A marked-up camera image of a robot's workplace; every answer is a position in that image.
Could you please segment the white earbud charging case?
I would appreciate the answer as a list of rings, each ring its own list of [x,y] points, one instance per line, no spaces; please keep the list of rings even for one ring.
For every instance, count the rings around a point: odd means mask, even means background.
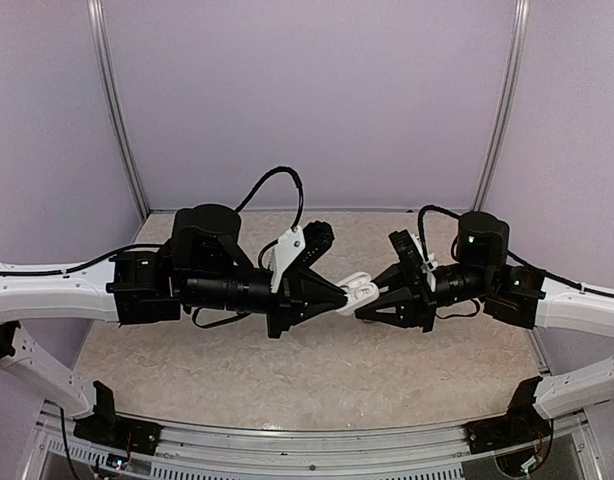
[[[355,272],[336,283],[346,295],[346,303],[336,310],[342,316],[351,316],[356,310],[375,301],[380,290],[367,272]]]

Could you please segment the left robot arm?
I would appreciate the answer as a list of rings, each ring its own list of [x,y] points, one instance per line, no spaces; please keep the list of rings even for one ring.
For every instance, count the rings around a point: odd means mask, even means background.
[[[177,321],[193,309],[262,314],[279,337],[307,319],[345,306],[338,286],[311,269],[329,247],[322,222],[292,227],[278,241],[271,271],[238,243],[239,214],[205,204],[178,211],[162,245],[130,245],[86,264],[45,270],[0,262],[0,369],[34,385],[108,445],[127,434],[112,391],[87,381],[39,347],[27,320],[86,319],[118,325]]]

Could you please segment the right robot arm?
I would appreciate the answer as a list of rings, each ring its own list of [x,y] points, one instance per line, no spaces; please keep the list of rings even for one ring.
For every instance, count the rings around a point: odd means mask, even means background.
[[[423,232],[391,233],[398,261],[374,279],[378,295],[355,309],[356,318],[429,332],[438,309],[478,301],[484,314],[522,329],[614,338],[614,290],[568,280],[521,259],[508,248],[509,225],[489,213],[457,214],[427,205],[417,214],[419,229],[428,212],[457,222],[452,264],[432,261]],[[521,382],[498,433],[505,442],[518,444],[536,429],[537,416],[550,420],[613,399],[614,354],[571,372]]]

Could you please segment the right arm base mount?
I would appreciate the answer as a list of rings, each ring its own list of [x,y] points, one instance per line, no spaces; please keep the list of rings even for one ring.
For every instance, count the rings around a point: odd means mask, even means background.
[[[501,450],[553,434],[552,422],[542,418],[533,406],[542,380],[539,376],[523,380],[504,414],[464,425],[471,454]]]

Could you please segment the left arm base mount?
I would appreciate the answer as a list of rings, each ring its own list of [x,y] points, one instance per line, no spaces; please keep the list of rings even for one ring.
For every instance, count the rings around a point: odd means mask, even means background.
[[[158,423],[118,415],[113,391],[100,381],[93,382],[95,402],[92,413],[75,421],[77,438],[129,453],[153,456],[162,426]]]

